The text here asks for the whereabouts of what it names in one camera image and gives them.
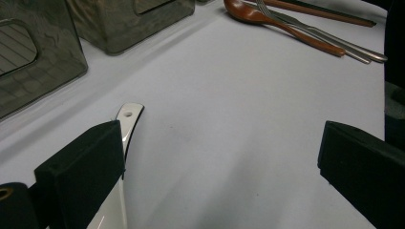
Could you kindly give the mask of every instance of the wooden spoon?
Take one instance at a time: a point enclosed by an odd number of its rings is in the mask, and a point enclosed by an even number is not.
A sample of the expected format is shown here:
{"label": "wooden spoon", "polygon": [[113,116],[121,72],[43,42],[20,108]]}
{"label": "wooden spoon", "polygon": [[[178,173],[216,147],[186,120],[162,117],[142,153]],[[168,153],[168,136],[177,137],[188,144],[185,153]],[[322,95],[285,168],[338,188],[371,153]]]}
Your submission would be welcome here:
{"label": "wooden spoon", "polygon": [[270,26],[275,26],[283,31],[286,31],[290,33],[291,35],[295,36],[302,42],[313,46],[314,48],[327,52],[332,55],[336,56],[342,56],[346,52],[344,49],[335,47],[333,45],[330,45],[328,43],[322,42],[320,40],[317,40],[315,38],[312,38],[310,36],[307,36],[291,27],[288,25],[278,22],[270,17],[265,16],[262,14],[259,10],[256,10],[249,5],[245,4],[241,0],[224,0],[224,4],[226,7],[226,10],[235,17],[236,19],[247,22],[247,23],[253,23],[253,24],[267,24]]}

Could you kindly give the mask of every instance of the chopsticks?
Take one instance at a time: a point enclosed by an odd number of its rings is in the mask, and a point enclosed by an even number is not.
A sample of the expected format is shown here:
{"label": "chopsticks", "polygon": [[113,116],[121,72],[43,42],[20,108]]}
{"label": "chopsticks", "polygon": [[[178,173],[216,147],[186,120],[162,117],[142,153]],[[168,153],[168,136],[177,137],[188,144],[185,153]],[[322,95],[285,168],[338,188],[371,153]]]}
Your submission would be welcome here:
{"label": "chopsticks", "polygon": [[330,10],[326,8],[321,8],[314,6],[312,4],[296,1],[296,0],[264,0],[265,4],[268,6],[281,8],[284,10],[293,10],[297,12],[302,12],[314,16],[329,18],[332,20],[342,21],[346,23],[351,23],[354,25],[373,27],[376,25],[374,21],[367,20],[361,17],[346,14],[344,12]]}

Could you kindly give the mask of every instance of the black foam pad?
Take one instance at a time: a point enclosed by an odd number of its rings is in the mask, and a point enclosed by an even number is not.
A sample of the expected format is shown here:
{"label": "black foam pad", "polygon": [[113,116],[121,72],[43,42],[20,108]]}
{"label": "black foam pad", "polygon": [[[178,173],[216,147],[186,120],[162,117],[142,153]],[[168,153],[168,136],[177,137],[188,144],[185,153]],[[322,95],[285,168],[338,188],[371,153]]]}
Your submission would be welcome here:
{"label": "black foam pad", "polygon": [[37,209],[51,228],[87,228],[123,172],[119,121],[97,125],[35,169]]}
{"label": "black foam pad", "polygon": [[349,125],[325,125],[318,167],[376,228],[405,228],[405,152]]}
{"label": "black foam pad", "polygon": [[28,188],[23,183],[0,185],[0,228],[38,229]]}

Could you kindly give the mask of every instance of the plastic storage box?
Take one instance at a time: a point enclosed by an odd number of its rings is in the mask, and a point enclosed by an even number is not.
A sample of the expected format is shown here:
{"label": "plastic storage box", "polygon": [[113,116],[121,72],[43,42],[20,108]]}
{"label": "plastic storage box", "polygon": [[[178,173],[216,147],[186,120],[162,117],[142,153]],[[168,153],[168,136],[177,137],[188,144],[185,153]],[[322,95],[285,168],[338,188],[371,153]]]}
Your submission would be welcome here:
{"label": "plastic storage box", "polygon": [[0,0],[0,118],[87,71],[65,0]]}
{"label": "plastic storage box", "polygon": [[80,37],[120,54],[191,15],[194,0],[68,0]]}

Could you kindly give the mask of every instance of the screw hole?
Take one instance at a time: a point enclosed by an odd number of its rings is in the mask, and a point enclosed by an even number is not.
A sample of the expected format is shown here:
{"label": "screw hole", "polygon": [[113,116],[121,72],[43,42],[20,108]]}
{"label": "screw hole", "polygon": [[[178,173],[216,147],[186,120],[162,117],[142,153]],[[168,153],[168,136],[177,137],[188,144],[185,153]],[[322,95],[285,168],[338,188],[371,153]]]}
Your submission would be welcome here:
{"label": "screw hole", "polygon": [[124,113],[124,116],[130,117],[130,116],[132,116],[132,112],[125,112],[125,113]]}
{"label": "screw hole", "polygon": [[0,188],[0,201],[8,198],[12,193],[12,188]]}

